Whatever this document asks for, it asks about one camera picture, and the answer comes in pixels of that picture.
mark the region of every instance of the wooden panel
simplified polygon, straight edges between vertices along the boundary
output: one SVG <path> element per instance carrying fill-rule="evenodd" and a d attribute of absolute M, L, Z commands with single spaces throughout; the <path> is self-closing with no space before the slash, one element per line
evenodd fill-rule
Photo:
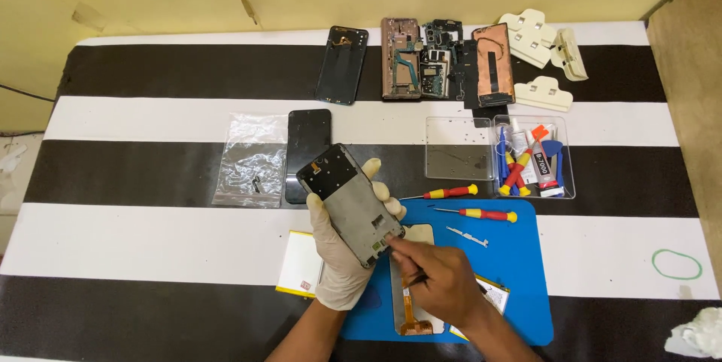
<path fill-rule="evenodd" d="M 651 16 L 647 34 L 722 291 L 720 22 L 722 0 L 672 0 Z"/>

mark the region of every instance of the gloved hand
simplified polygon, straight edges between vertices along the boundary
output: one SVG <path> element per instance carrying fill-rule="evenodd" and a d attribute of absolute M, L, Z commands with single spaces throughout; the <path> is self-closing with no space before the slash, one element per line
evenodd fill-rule
<path fill-rule="evenodd" d="M 361 167 L 369 179 L 373 178 L 381 167 L 381 160 L 369 159 Z M 384 202 L 386 210 L 398 220 L 406 215 L 406 208 L 389 196 L 388 187 L 382 182 L 371 182 L 376 197 Z M 338 236 L 331 226 L 329 213 L 323 208 L 323 202 L 317 194 L 311 193 L 306 199 L 311 212 L 311 225 L 316 251 L 325 263 L 320 284 L 316 287 L 316 298 L 326 307 L 343 311 L 353 309 L 359 301 L 366 284 L 371 278 L 373 268 L 364 269 L 351 249 Z"/>

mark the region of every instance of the striped tablecloth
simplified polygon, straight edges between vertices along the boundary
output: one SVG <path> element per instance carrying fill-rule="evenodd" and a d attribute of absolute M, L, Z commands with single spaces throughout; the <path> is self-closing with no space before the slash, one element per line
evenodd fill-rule
<path fill-rule="evenodd" d="M 683 360 L 669 330 L 720 306 L 690 182 L 642 23 L 575 29 L 589 80 L 514 59 L 575 102 L 564 117 L 577 197 L 537 209 L 554 339 L 548 360 Z M 465 27 L 467 36 L 476 26 Z M 93 38 L 68 55 L 58 101 L 0 267 L 0 360 L 261 360 L 308 301 L 276 293 L 303 206 L 215 208 L 231 111 L 329 108 L 333 142 L 382 160 L 397 197 L 461 185 L 424 177 L 425 118 L 454 99 L 381 102 L 370 29 L 356 103 L 314 101 L 326 30 Z M 510 114 L 550 114 L 510 106 Z M 661 276 L 654 251 L 702 265 Z M 695 274 L 673 255 L 669 274 Z M 339 340 L 334 360 L 478 360 L 470 345 Z"/>

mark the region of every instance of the clear plastic tray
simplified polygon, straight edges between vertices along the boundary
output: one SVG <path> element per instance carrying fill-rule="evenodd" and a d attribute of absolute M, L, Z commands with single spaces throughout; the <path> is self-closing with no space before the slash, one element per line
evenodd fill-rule
<path fill-rule="evenodd" d="M 489 118 L 427 117 L 426 177 L 494 180 L 493 147 Z"/>
<path fill-rule="evenodd" d="M 522 129 L 528 129 L 529 131 L 537 128 L 539 125 L 544 125 L 550 130 L 549 136 L 546 136 L 542 140 L 547 139 L 555 139 L 557 141 L 560 141 L 564 146 L 562 147 L 562 177 L 564 182 L 564 195 L 562 197 L 541 197 L 539 196 L 538 187 L 536 184 L 533 186 L 528 186 L 529 190 L 531 191 L 531 195 L 525 196 L 523 198 L 525 199 L 573 199 L 576 196 L 576 190 L 574 187 L 574 176 L 572 172 L 572 157 L 569 153 L 569 144 L 567 140 L 567 126 L 564 123 L 564 118 L 562 117 L 548 117 L 548 116 L 509 116 L 509 115 L 497 115 L 492 120 L 492 127 L 494 129 L 492 133 L 492 138 L 494 139 L 494 154 L 493 156 L 493 165 L 492 168 L 494 170 L 494 193 L 498 197 L 516 197 L 518 196 L 504 196 L 499 192 L 499 187 L 503 184 L 503 180 L 501 178 L 500 173 L 500 163 L 506 164 L 506 161 L 504 157 L 500 154 L 504 152 L 504 149 L 506 149 L 505 145 L 510 144 L 501 144 L 500 139 L 500 132 L 501 128 L 504 127 L 507 129 L 510 127 L 510 119 L 515 118 L 516 121 L 519 123 L 519 127 Z M 551 164 L 552 173 L 556 175 L 557 170 L 556 166 Z M 529 162 L 528 166 L 534 166 L 533 163 Z"/>

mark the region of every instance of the red and yellow screwdriver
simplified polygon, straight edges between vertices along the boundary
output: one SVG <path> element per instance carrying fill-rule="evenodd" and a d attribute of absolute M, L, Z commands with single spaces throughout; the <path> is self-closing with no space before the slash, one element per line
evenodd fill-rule
<path fill-rule="evenodd" d="M 438 189 L 434 191 L 429 191 L 428 193 L 424 193 L 423 196 L 414 196 L 414 197 L 404 197 L 403 199 L 399 200 L 406 200 L 406 199 L 446 199 L 447 197 L 452 196 L 464 196 L 465 194 L 476 194 L 479 192 L 479 189 L 476 188 L 476 184 L 472 184 L 469 187 L 454 187 L 453 189 Z"/>
<path fill-rule="evenodd" d="M 480 208 L 464 208 L 461 210 L 446 210 L 443 208 L 435 208 L 434 210 L 457 212 L 459 215 L 463 215 L 465 217 L 488 218 L 490 220 L 510 221 L 512 223 L 516 222 L 516 213 L 514 211 L 484 211 Z"/>

